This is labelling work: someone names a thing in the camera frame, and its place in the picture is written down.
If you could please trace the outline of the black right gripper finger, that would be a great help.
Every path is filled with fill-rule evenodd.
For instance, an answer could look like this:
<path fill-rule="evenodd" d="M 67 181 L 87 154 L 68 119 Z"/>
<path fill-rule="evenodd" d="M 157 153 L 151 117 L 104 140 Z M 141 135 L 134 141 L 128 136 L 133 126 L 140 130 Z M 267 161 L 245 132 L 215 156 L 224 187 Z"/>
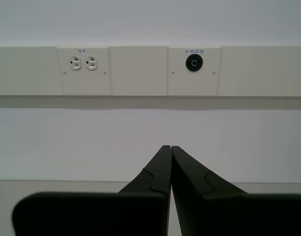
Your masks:
<path fill-rule="evenodd" d="M 179 146 L 172 189 L 184 236 L 301 236 L 301 194 L 251 194 Z"/>
<path fill-rule="evenodd" d="M 39 192 L 12 212 L 18 236 L 165 236 L 171 195 L 171 148 L 162 146 L 117 193 Z"/>

